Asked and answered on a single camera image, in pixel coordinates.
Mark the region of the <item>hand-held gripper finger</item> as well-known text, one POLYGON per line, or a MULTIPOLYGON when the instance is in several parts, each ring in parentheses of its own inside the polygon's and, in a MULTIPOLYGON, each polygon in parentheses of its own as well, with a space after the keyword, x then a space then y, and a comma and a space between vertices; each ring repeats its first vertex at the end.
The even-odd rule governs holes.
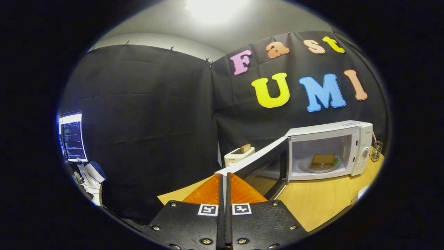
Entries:
POLYGON ((170 250, 222 248, 225 227, 222 184, 222 176, 216 174, 182 201, 168 201, 144 230, 144 236, 170 250))
POLYGON ((246 181, 227 174, 225 242, 232 250, 279 250, 309 233, 281 200, 268 200, 246 181))

